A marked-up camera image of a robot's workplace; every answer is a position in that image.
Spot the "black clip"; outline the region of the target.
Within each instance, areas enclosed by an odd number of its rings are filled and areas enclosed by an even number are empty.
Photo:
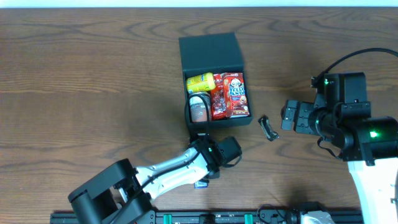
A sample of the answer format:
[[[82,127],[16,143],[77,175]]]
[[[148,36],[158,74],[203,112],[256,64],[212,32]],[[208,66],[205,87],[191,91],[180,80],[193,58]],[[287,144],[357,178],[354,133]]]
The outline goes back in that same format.
[[[261,116],[258,119],[258,123],[269,141],[274,141],[279,138],[279,134],[272,129],[269,118],[266,115]]]

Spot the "small blue packet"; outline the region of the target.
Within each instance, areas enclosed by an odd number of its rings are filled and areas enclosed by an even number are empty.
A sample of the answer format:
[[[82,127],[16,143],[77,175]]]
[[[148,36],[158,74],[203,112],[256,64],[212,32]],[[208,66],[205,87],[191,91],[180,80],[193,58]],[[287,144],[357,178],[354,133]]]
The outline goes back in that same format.
[[[199,180],[194,183],[195,189],[206,189],[208,187],[209,182],[207,180]]]

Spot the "red candy bag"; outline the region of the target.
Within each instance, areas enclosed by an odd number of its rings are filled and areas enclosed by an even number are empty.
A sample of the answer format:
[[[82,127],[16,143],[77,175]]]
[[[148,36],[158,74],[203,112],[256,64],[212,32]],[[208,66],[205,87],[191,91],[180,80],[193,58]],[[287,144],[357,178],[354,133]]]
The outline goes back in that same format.
[[[223,79],[219,73],[213,75],[215,89],[211,90],[211,112],[212,120],[224,119],[226,117],[226,103],[224,98]]]

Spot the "red Hello Panda box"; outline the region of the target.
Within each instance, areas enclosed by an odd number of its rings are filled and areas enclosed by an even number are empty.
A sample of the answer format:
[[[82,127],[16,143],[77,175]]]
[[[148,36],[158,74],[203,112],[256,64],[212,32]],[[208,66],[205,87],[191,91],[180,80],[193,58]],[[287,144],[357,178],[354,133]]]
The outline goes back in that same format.
[[[242,73],[222,73],[226,117],[238,118],[249,116],[248,98]]]

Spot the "red Pringles can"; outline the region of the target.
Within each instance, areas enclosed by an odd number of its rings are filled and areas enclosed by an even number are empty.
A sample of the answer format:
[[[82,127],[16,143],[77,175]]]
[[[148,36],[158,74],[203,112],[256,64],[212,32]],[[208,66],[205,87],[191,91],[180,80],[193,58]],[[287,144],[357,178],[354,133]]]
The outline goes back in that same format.
[[[189,108],[191,121],[193,123],[211,121],[211,101],[209,93],[205,91],[191,93]]]

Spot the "yellow small can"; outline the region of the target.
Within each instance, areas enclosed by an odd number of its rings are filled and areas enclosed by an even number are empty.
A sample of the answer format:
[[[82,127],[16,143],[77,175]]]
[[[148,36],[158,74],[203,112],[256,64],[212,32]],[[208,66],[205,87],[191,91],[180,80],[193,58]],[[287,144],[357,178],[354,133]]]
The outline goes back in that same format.
[[[187,78],[186,86],[188,93],[211,91],[216,87],[214,75],[211,72],[208,72]]]

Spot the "dark green box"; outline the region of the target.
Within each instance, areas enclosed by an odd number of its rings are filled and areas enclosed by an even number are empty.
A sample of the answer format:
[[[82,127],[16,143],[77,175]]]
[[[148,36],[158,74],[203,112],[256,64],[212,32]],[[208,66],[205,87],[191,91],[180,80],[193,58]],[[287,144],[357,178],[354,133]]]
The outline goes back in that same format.
[[[210,129],[249,125],[253,120],[251,99],[244,70],[244,58],[235,33],[199,35],[179,38],[183,82],[186,79],[211,73],[240,72],[243,74],[249,115],[210,121]]]

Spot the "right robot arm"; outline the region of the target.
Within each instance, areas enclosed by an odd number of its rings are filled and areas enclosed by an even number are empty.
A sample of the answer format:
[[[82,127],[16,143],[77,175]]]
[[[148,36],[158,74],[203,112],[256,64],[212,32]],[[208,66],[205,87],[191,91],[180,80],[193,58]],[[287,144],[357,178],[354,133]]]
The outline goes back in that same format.
[[[373,117],[363,72],[312,78],[314,102],[288,100],[284,130],[318,136],[340,149],[354,180],[365,223],[397,223],[397,120]]]

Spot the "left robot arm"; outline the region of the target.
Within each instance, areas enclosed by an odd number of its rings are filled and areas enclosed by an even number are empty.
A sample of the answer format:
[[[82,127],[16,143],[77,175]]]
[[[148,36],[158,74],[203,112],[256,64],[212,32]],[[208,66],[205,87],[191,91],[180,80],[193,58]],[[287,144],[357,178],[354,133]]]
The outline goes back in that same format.
[[[152,202],[181,185],[218,177],[220,167],[242,158],[234,137],[216,142],[202,136],[178,157],[133,167],[123,159],[95,175],[68,196],[79,223],[134,223],[152,210]]]

